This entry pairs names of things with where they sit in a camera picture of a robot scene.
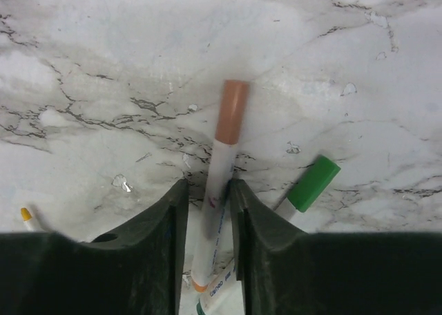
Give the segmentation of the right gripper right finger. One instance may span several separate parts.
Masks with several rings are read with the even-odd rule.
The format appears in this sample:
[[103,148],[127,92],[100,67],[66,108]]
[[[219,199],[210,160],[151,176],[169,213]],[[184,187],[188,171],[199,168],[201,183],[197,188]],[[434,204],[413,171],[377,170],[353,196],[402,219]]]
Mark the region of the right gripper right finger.
[[313,233],[229,187],[246,314],[440,314],[441,234]]

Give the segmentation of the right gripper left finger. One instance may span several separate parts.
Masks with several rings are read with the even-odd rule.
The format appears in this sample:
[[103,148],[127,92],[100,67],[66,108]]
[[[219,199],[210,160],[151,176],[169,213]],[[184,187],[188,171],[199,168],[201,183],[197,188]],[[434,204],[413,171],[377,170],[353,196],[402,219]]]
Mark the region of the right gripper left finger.
[[177,314],[189,184],[91,242],[1,235],[2,314]]

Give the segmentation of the dark green marker pen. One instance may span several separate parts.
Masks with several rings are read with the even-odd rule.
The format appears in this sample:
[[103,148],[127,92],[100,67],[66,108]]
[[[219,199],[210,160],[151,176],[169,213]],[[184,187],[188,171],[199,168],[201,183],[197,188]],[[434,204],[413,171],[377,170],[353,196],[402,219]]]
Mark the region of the dark green marker pen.
[[[286,198],[273,210],[286,221],[297,213],[304,213],[339,173],[340,167],[324,155],[318,155],[314,163],[297,179]],[[196,305],[198,315],[214,314],[224,299],[238,286],[236,264],[232,259],[200,294]]]

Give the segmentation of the yellow marker pen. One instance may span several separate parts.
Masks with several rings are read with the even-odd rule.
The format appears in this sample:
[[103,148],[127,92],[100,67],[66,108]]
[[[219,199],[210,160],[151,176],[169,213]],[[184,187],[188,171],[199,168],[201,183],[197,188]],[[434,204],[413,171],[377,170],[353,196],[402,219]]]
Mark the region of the yellow marker pen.
[[36,217],[34,217],[31,212],[25,208],[21,208],[21,217],[23,220],[23,223],[25,224],[25,227],[30,232],[42,232],[44,231],[43,227],[41,226],[40,222]]

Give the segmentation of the brown marker pen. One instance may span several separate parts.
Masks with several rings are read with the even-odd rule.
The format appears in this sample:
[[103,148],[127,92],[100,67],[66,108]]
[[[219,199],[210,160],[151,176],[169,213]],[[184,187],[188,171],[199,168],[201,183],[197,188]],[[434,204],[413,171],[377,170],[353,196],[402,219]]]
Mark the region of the brown marker pen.
[[224,82],[218,123],[200,226],[191,265],[191,282],[197,292],[204,292],[211,282],[226,208],[226,193],[238,152],[238,141],[249,96],[250,84],[229,79]]

